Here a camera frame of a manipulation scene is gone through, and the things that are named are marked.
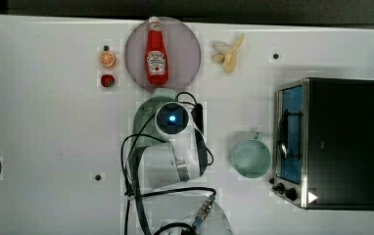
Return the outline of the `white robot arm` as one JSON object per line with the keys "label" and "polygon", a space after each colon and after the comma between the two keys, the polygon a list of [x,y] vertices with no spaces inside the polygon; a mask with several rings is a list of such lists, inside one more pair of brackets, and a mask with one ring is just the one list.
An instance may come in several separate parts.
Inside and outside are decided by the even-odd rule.
{"label": "white robot arm", "polygon": [[136,130],[126,170],[135,220],[125,235],[233,235],[217,191],[190,183],[210,164],[203,120],[193,113],[165,102]]}

